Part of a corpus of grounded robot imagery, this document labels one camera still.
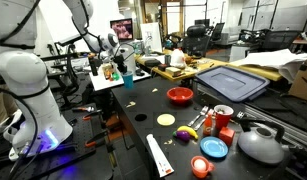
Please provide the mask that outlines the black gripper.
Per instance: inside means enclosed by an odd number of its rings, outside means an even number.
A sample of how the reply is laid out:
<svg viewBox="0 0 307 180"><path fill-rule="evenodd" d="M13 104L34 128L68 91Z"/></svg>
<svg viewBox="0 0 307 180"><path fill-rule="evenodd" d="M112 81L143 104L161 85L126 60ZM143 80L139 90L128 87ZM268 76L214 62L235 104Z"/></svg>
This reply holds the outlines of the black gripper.
<svg viewBox="0 0 307 180"><path fill-rule="evenodd" d="M118 65L119 68L122 68L122 75L126 75L127 73L127 67L124 63L125 59L122 55L117 55L113 58L113 61Z"/></svg>

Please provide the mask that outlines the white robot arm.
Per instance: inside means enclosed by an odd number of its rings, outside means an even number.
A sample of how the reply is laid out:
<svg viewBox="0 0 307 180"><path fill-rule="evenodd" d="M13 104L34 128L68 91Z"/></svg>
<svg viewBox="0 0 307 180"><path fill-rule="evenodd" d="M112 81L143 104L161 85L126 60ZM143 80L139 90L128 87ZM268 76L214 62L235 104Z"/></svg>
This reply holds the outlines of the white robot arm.
<svg viewBox="0 0 307 180"><path fill-rule="evenodd" d="M56 149L73 132L52 95L47 68L34 54L35 9L41 0L0 0L0 76L25 117L4 137L12 144L9 159Z"/></svg>

